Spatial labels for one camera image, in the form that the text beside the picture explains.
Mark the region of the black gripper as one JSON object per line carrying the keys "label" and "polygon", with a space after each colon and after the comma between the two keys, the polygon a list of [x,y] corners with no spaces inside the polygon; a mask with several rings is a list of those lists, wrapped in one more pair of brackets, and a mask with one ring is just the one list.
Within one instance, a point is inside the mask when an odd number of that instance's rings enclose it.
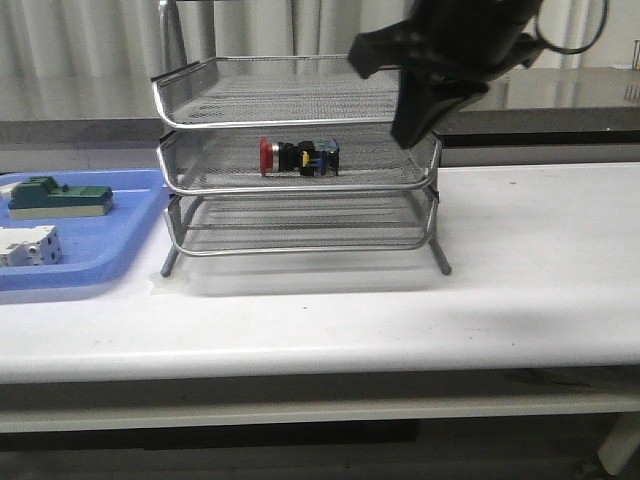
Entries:
{"label": "black gripper", "polygon": [[[481,100],[489,91],[485,81],[537,59],[542,42],[524,29],[541,5],[416,1],[406,19],[358,34],[348,61],[363,79],[386,67],[403,69],[391,135],[409,149],[450,114]],[[417,73],[461,80],[432,83]]]}

